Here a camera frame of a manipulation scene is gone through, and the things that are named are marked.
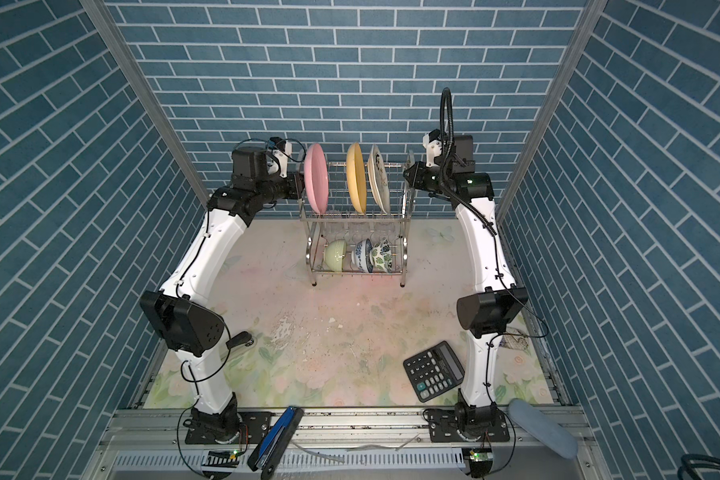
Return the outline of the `pink plastic plate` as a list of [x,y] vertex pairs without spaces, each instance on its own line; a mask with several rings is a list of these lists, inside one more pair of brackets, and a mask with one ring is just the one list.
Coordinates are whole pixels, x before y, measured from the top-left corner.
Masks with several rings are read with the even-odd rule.
[[317,215],[327,212],[330,193],[328,165],[320,144],[311,145],[304,161],[304,179],[308,202]]

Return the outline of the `yellow plastic plate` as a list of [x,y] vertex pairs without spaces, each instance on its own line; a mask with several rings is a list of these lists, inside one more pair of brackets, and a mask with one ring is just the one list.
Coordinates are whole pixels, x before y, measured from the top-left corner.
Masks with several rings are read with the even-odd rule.
[[353,208],[359,214],[367,210],[367,187],[362,158],[358,143],[353,143],[347,152],[345,161],[347,187]]

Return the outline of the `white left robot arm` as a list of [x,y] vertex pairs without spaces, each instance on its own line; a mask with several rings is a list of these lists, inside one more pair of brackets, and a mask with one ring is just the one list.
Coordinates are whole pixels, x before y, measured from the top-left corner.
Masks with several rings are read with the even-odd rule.
[[210,293],[237,240],[265,206],[298,199],[303,176],[289,171],[293,144],[271,138],[255,148],[241,144],[231,154],[230,182],[209,197],[199,231],[170,277],[140,297],[140,306],[157,335],[176,353],[180,373],[195,389],[192,428],[217,443],[228,443],[240,430],[235,393],[223,375],[228,355],[220,350],[249,346],[252,335],[233,335],[223,317],[209,307]]

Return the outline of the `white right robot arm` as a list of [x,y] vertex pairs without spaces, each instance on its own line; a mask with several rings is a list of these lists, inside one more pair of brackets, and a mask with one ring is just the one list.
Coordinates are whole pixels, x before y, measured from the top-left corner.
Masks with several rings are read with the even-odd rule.
[[515,282],[502,252],[492,182],[488,174],[475,171],[472,137],[447,140],[433,130],[423,136],[422,144],[423,159],[408,164],[404,178],[409,187],[450,203],[472,263],[473,292],[456,303],[469,343],[454,412],[457,431],[473,440],[502,423],[494,388],[498,347],[528,294]]

